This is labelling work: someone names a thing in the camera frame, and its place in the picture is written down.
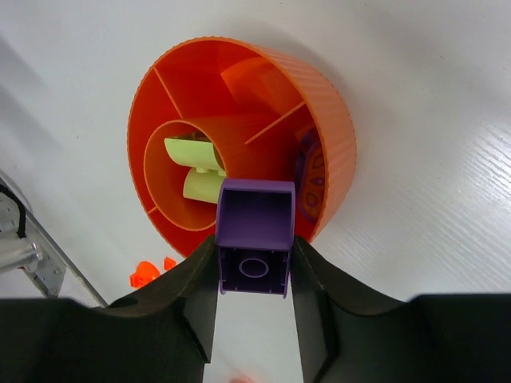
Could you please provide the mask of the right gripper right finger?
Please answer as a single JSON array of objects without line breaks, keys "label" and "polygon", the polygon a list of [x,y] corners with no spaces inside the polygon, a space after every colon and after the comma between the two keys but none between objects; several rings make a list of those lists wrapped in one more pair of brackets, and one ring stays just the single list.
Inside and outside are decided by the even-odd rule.
[{"label": "right gripper right finger", "polygon": [[291,288],[306,382],[507,382],[508,294],[402,302],[329,263],[300,237]]}]

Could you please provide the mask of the purple long lego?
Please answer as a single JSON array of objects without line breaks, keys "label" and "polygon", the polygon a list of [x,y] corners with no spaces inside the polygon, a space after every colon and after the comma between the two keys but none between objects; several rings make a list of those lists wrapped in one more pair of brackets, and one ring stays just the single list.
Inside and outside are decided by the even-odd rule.
[{"label": "purple long lego", "polygon": [[296,201],[305,219],[315,223],[320,216],[326,181],[323,148],[315,128],[299,142],[295,166]]}]

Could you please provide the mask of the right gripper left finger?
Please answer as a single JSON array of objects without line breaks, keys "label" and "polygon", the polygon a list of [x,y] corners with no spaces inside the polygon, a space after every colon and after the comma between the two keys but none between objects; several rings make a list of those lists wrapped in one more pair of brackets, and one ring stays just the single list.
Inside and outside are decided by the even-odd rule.
[{"label": "right gripper left finger", "polygon": [[1,302],[4,382],[200,382],[212,357],[219,269],[208,237],[183,262],[106,307]]}]

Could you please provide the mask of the purple square lego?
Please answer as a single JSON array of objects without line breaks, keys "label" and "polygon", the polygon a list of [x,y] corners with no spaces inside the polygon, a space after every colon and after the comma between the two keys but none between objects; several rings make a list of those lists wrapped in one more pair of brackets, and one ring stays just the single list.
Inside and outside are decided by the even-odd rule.
[{"label": "purple square lego", "polygon": [[286,296],[294,236],[293,182],[225,179],[215,235],[220,292]]}]

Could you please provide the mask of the pale green curved lego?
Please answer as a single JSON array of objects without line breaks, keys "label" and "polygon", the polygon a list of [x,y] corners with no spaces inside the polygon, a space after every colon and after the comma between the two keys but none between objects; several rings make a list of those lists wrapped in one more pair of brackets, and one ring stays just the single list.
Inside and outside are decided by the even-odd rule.
[{"label": "pale green curved lego", "polygon": [[217,204],[226,171],[213,143],[209,140],[165,138],[164,146],[174,163],[188,167],[183,197]]}]

